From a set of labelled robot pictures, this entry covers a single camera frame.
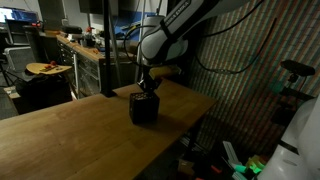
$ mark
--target green object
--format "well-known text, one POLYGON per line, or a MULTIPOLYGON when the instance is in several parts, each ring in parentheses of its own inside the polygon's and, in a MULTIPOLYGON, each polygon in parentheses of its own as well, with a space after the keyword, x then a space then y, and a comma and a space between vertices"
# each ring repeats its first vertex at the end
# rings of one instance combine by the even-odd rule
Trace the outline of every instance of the green object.
POLYGON ((240 173, 245 173, 247 170, 246 166, 242 166, 242 165, 236 165, 236 167, 234 168, 237 172, 240 173))
POLYGON ((246 166, 252 169, 252 171, 255 174, 261 172, 265 167, 265 165, 260 161, 260 157, 257 155, 254 155, 252 158, 249 158, 246 166))

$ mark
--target wooden table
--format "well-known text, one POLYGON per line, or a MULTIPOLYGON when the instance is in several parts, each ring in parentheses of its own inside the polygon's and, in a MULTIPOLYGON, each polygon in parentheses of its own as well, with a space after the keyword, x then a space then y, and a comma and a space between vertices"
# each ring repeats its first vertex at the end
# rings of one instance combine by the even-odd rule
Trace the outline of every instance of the wooden table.
POLYGON ((67 38, 57 35, 57 40, 66 46, 72 48, 74 51, 86 56, 88 59, 94 61, 102 61, 105 59, 100 53, 97 52, 97 48, 94 47, 83 47, 78 42, 70 42, 67 38))
POLYGON ((137 85, 0 121, 0 179, 133 179, 215 100, 169 80, 156 90, 158 121, 133 125, 137 85))

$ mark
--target metal stand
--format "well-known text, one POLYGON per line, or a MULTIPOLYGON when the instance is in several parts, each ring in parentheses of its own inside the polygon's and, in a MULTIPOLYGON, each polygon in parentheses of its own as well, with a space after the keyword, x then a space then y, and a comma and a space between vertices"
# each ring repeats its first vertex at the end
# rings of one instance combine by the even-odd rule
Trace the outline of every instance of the metal stand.
POLYGON ((189 140, 189 144, 186 150, 186 153, 184 155, 184 159, 190 159, 192 157, 192 149, 194 147, 194 144, 196 143, 200 128, 201 128, 201 124, 203 122, 203 117, 196 122, 196 124, 190 129, 190 140, 189 140))
POLYGON ((80 99, 80 85, 79 85, 79 68, 78 68, 78 59, 77 55, 73 54, 73 64, 74 64, 74 72, 75 72, 75 78, 76 78, 76 92, 75 96, 77 96, 77 99, 80 99))
POLYGON ((111 12, 111 8, 110 8, 110 2, 108 1, 108 5, 109 5, 109 34, 111 37, 111 41, 112 41, 112 51, 113 51, 113 59, 116 65, 116 69, 117 69, 117 76, 118 76, 118 84, 119 87, 121 87, 121 69, 120 69, 120 63, 119 63, 119 51, 118 51, 118 47, 117 47, 117 40, 116 40, 116 36, 115 36, 115 31, 114 31, 114 24, 113 24, 113 19, 112 19, 112 12, 111 12))
MULTIPOLYGON (((141 14, 141 22, 140 22, 141 26, 144 25, 145 10, 146 10, 146 0, 143 1, 143 9, 142 9, 142 14, 141 14)), ((143 36, 143 28, 140 29, 139 41, 141 41, 142 36, 143 36)), ((142 58, 142 54, 141 54, 140 46, 139 46, 138 47, 138 52, 137 52, 137 62, 138 62, 138 64, 141 64, 141 58, 142 58)), ((139 74, 140 74, 140 67, 136 67, 136 74, 135 74, 135 81, 136 82, 138 82, 139 74)))
POLYGON ((4 80, 6 81, 6 83, 7 83, 7 86, 10 86, 10 84, 9 84, 9 81, 8 81, 8 78, 9 77, 7 77, 7 72, 3 69, 3 67, 2 67, 2 63, 3 63, 4 61, 2 60, 2 59, 0 59, 0 71, 1 71, 1 73, 2 73, 2 75, 3 75, 3 78, 4 78, 4 80))
MULTIPOLYGON (((103 4, 103 29, 106 31, 109 29, 109 1, 108 3, 105 3, 106 1, 102 1, 103 4)), ((110 34, 109 33, 104 33, 105 40, 110 39, 110 34)), ((106 86, 101 86, 101 93, 105 95, 106 97, 112 97, 115 96, 116 93, 112 91, 112 82, 111 82, 111 62, 110 62, 110 44, 108 42, 105 42, 105 49, 106 49, 106 54, 105 54, 105 61, 101 62, 99 61, 99 64, 101 65, 101 68, 103 69, 103 74, 101 75, 101 81, 106 82, 106 86)))
POLYGON ((90 13, 87 13, 88 27, 91 27, 90 13))

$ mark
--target wire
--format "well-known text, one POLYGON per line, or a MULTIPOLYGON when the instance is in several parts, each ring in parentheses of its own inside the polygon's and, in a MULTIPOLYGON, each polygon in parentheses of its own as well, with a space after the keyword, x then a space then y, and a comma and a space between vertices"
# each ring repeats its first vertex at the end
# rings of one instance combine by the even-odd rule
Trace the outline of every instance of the wire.
POLYGON ((136 17, 136 15, 137 15, 137 13, 138 13, 138 9, 139 9, 139 5, 140 5, 140 1, 141 0, 139 0, 138 1, 138 4, 137 4, 137 7, 136 7, 136 10, 134 11, 134 14, 133 14, 133 17, 132 17, 132 21, 131 21, 131 23, 130 23, 130 25, 129 25, 129 29, 128 29, 128 31, 127 31, 127 34, 128 34, 128 32, 131 30, 131 25, 134 23, 134 18, 136 17))
POLYGON ((160 0, 158 8, 156 9, 156 15, 160 14, 161 5, 162 5, 162 0, 160 0))
POLYGON ((299 99, 299 95, 300 95, 300 92, 301 92, 301 89, 302 87, 304 86, 304 84, 306 83, 307 81, 307 76, 304 77, 304 80, 303 82, 301 83, 300 87, 299 87, 299 90, 298 90, 298 93, 297 93, 297 96, 296 96, 296 110, 298 110, 298 99, 299 99))
POLYGON ((126 36, 124 37, 124 40, 123 40, 124 52, 126 53, 128 59, 129 59, 133 64, 135 64, 135 65, 137 65, 137 66, 139 66, 139 67, 141 67, 141 65, 138 64, 134 59, 131 59, 131 57, 129 56, 129 53, 128 53, 127 47, 126 47, 126 41, 128 40, 128 37, 129 37, 135 30, 141 29, 141 28, 146 28, 146 27, 156 27, 156 26, 152 26, 152 25, 137 26, 137 27, 135 27, 135 28, 133 28, 133 29, 130 29, 130 30, 128 31, 128 33, 126 34, 126 36))
POLYGON ((32 11, 31 8, 29 7, 27 1, 26 1, 26 0, 23 0, 23 1, 24 1, 24 3, 26 4, 27 8, 28 8, 30 11, 32 11))
POLYGON ((198 64, 199 64, 203 69, 205 69, 205 70, 207 70, 207 71, 214 72, 214 73, 219 73, 219 74, 239 74, 239 73, 244 72, 244 71, 247 70, 254 62, 257 61, 259 55, 261 54, 261 52, 262 52, 265 44, 267 43, 267 41, 268 41, 268 39, 269 39, 269 37, 270 37, 270 35, 271 35, 271 33, 272 33, 272 30, 273 30, 273 28, 274 28, 274 26, 275 26, 275 24, 276 24, 276 21, 277 21, 277 18, 275 18, 275 19, 273 20, 273 23, 272 23, 272 25, 271 25, 271 28, 269 29, 268 35, 267 35, 267 37, 265 38, 265 40, 263 41, 263 43, 262 43, 262 45, 261 45, 258 53, 256 54, 256 56, 255 56, 255 57, 253 58, 253 60, 252 60, 245 68, 243 68, 242 70, 240 70, 240 71, 231 71, 231 70, 228 70, 228 69, 209 69, 209 68, 205 67, 205 66, 200 62, 199 57, 198 57, 197 54, 195 53, 195 58, 196 58, 198 64))
POLYGON ((207 38, 207 37, 211 37, 211 36, 216 36, 218 34, 222 34, 226 31, 229 31, 230 29, 236 27, 238 24, 240 24, 243 20, 245 20, 247 17, 249 17, 259 6, 260 4, 263 3, 264 0, 261 0, 260 2, 258 2, 255 7, 248 13, 246 14, 243 18, 241 18, 239 21, 237 21, 235 24, 233 24, 232 26, 228 27, 227 29, 224 29, 222 31, 218 31, 218 32, 215 32, 215 33, 212 33, 212 34, 206 34, 206 35, 203 35, 201 36, 202 38, 207 38))
POLYGON ((115 21, 115 23, 114 23, 114 28, 116 28, 117 27, 117 25, 118 25, 118 21, 119 21, 119 16, 117 16, 117 19, 116 19, 116 21, 115 21))

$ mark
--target white object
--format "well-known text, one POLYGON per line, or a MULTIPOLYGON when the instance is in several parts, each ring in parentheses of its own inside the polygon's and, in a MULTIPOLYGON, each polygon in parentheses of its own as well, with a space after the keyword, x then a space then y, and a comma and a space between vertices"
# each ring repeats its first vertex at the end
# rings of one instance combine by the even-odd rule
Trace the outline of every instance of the white object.
POLYGON ((232 175, 232 178, 234 180, 247 180, 246 177, 244 177, 241 173, 239 172, 234 172, 233 175, 232 175))
POLYGON ((227 155, 228 155, 228 162, 230 164, 242 165, 242 163, 239 162, 239 159, 238 159, 238 157, 236 155, 236 152, 233 149, 232 144, 230 142, 228 142, 228 141, 223 141, 222 143, 223 143, 224 149, 226 150, 227 155))
POLYGON ((67 39, 69 41, 71 40, 78 40, 78 39, 82 39, 82 34, 69 34, 67 39))
POLYGON ((281 140, 299 154, 278 145, 259 180, 320 179, 320 98, 305 102, 296 112, 281 140))
POLYGON ((62 19, 61 20, 62 26, 68 26, 69 25, 69 20, 68 19, 62 19))
POLYGON ((192 27, 199 22, 233 11, 249 0, 193 0, 180 3, 165 17, 162 26, 157 26, 152 33, 141 41, 141 52, 149 62, 146 65, 159 65, 184 54, 188 41, 183 40, 192 27))

